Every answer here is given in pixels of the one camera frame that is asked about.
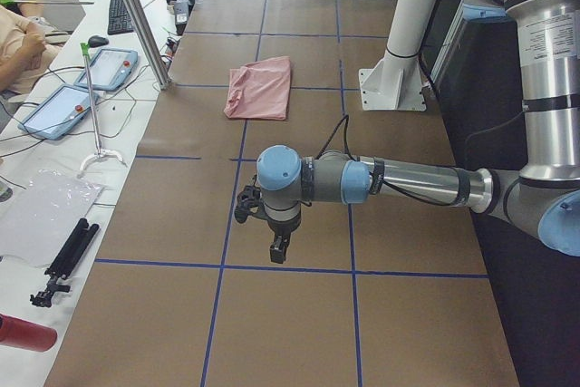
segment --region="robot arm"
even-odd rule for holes
[[[568,238],[579,236],[578,226],[574,227],[580,218],[579,191],[527,188],[518,183],[516,171],[467,171],[365,157],[352,160],[337,151],[328,151],[320,159],[301,159],[295,150],[275,145],[257,160],[257,182],[259,187],[254,182],[238,194],[235,217],[239,223],[248,217],[267,222],[274,231],[270,260],[280,264],[286,259],[292,232],[300,226],[303,204],[358,204],[377,194],[468,207],[503,218],[534,237],[540,233],[542,218],[555,210],[561,212],[558,219],[565,221]]]
[[[365,110],[422,110],[417,57],[435,0],[399,0],[383,59],[361,70]],[[521,171],[434,167],[329,152],[303,158],[265,150],[257,181],[238,195],[236,219],[267,221],[271,260],[285,261],[301,205],[362,203],[404,195],[437,206],[469,207],[580,256],[580,0],[466,0],[467,19],[517,21],[528,164]]]

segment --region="computer mouse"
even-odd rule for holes
[[[102,45],[107,45],[109,43],[109,38],[99,35],[93,35],[89,38],[89,47],[101,47]]]

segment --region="red bottle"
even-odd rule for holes
[[[44,352],[56,342],[56,330],[0,314],[0,344]]]

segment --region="green handle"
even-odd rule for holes
[[[15,4],[15,0],[0,0],[0,5],[6,6],[10,4]]]
[[[89,45],[87,43],[81,43],[82,56],[89,56]]]

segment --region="white stand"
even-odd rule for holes
[[[387,50],[372,69],[359,71],[366,111],[425,111],[417,55],[436,0],[399,0]]]
[[[95,104],[95,101],[92,97],[91,69],[89,67],[89,65],[90,65],[89,48],[86,44],[81,44],[81,48],[82,48],[82,57],[84,58],[84,69],[86,71],[86,77],[87,77],[87,87],[89,88],[89,102],[91,102],[91,113],[92,113],[91,118],[92,118],[92,129],[94,131],[94,143],[95,143],[97,150],[92,155],[87,156],[82,161],[80,176],[84,173],[84,171],[87,169],[87,167],[92,162],[102,160],[105,158],[109,158],[109,157],[117,159],[123,165],[127,165],[125,163],[125,161],[123,160],[122,155],[118,151],[106,150],[102,147],[101,133],[99,131],[99,122],[97,120],[97,105]]]

